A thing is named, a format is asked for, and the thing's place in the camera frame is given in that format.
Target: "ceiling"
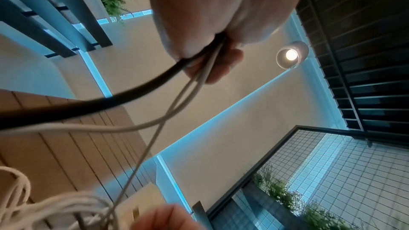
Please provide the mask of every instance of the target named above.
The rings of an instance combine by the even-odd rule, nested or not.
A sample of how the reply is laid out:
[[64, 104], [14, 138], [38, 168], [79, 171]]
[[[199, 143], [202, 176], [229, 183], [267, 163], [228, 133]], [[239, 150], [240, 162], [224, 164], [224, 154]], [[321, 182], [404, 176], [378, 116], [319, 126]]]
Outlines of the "ceiling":
[[300, 0], [296, 11], [348, 128], [408, 135], [409, 1]]

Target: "finger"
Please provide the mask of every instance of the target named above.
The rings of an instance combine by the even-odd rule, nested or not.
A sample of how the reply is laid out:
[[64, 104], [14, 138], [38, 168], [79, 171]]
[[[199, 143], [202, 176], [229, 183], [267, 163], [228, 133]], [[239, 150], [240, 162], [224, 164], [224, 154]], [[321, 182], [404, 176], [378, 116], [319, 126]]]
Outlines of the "finger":
[[197, 224], [186, 211], [176, 204], [154, 208], [134, 222], [131, 230], [198, 230]]
[[232, 49], [223, 55], [212, 68], [209, 77], [206, 80], [207, 84], [217, 83], [220, 79], [226, 76], [231, 69], [244, 59], [244, 52], [240, 49]]

